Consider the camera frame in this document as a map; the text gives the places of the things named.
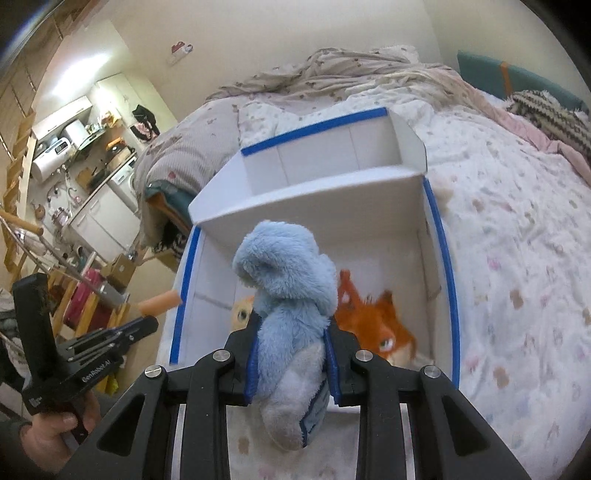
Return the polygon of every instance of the blue plush toy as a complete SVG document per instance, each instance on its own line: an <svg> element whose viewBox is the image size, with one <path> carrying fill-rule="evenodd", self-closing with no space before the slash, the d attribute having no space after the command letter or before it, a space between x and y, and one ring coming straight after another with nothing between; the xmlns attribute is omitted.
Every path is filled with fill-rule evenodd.
<svg viewBox="0 0 591 480"><path fill-rule="evenodd" d="M258 289L256 397L263 421L280 446L302 448L310 440L305 417L314 413L308 430L315 429L328 402L323 334L337 307L335 265L305 227L264 221L245 237L232 267ZM312 405L318 399L323 405Z"/></svg>

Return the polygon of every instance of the kitchen cabinet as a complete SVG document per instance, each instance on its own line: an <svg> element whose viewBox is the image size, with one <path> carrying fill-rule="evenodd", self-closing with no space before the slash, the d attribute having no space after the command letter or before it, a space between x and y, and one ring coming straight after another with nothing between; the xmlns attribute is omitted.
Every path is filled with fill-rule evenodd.
<svg viewBox="0 0 591 480"><path fill-rule="evenodd" d="M60 135L63 128L75 119L85 124L88 120L90 109L92 109L92 103L85 96L68 103L57 112L52 113L33 125L32 130L37 141L42 142L53 135Z"/></svg>
<svg viewBox="0 0 591 480"><path fill-rule="evenodd" d="M132 112L142 100L123 73L100 80L97 85L113 103L126 126L131 127L137 122Z"/></svg>
<svg viewBox="0 0 591 480"><path fill-rule="evenodd" d="M76 213L69 229L74 241L110 262L133 246L139 219L108 185L103 185Z"/></svg>

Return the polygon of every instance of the washing machine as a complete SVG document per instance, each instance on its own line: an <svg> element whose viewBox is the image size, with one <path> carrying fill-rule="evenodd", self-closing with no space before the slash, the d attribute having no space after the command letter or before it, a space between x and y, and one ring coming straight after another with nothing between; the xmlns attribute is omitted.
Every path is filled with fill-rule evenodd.
<svg viewBox="0 0 591 480"><path fill-rule="evenodd" d="M125 163L125 165L115 172L107 184L117 196L123 200L135 216L139 216L138 201L135 198L135 190L132 186L135 161L136 157L133 156L127 163Z"/></svg>

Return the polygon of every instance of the white wall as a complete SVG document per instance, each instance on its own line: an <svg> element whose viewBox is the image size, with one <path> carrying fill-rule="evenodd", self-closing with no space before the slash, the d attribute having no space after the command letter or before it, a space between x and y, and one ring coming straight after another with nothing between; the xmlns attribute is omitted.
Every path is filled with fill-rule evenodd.
<svg viewBox="0 0 591 480"><path fill-rule="evenodd" d="M86 59L98 58L96 70L74 73L71 87L56 92L68 68ZM39 85L33 109L41 120L73 100L87 94L94 82L135 66L134 59L117 30L108 20L94 21L64 38Z"/></svg>
<svg viewBox="0 0 591 480"><path fill-rule="evenodd" d="M156 117L156 124L160 132L164 133L178 123L146 75L137 70L127 70L123 73L141 99L142 105L151 110Z"/></svg>
<svg viewBox="0 0 591 480"><path fill-rule="evenodd" d="M519 0L424 0L443 62L457 69L458 50L523 67L591 106L591 93L554 34Z"/></svg>
<svg viewBox="0 0 591 480"><path fill-rule="evenodd" d="M440 61L422 0L111 0L107 18L179 120L220 85L304 60L322 47L417 47ZM174 66L178 41L194 51Z"/></svg>

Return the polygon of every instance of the stuffed animal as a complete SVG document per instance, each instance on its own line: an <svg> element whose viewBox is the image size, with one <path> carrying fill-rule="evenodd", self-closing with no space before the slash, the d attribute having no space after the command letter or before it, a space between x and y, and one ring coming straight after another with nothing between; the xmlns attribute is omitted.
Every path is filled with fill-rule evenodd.
<svg viewBox="0 0 591 480"><path fill-rule="evenodd" d="M230 333L246 328L248 325L248 319L251 316L252 302L254 302L254 300L255 297L250 296L240 299L234 303L231 314L232 322L230 324Z"/></svg>
<svg viewBox="0 0 591 480"><path fill-rule="evenodd" d="M273 441L300 450L320 430L330 398L324 331L337 307L335 264L307 228L266 220L244 238L232 267L257 289L261 317L251 352L258 375L247 371L246 389L256 381L253 404Z"/></svg>
<svg viewBox="0 0 591 480"><path fill-rule="evenodd" d="M407 367L417 354L417 341L400 323L392 301L385 290L376 302L361 300L351 281L349 270L340 271L339 305L335 312L341 330L353 333L361 348L386 359L395 367Z"/></svg>

